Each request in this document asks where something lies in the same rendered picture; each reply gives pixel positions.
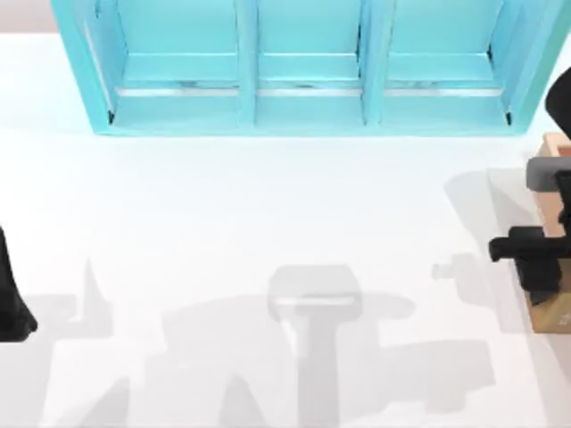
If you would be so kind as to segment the light blue rack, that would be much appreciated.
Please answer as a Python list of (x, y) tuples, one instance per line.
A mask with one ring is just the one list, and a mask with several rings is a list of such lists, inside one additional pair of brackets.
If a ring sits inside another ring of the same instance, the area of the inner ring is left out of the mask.
[(50, 0), (107, 136), (512, 136), (571, 0)]

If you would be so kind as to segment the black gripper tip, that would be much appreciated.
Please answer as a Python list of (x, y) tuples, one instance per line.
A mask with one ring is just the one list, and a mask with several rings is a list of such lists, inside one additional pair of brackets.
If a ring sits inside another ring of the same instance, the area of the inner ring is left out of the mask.
[(24, 342), (38, 322), (18, 290), (4, 230), (0, 227), (0, 343)]

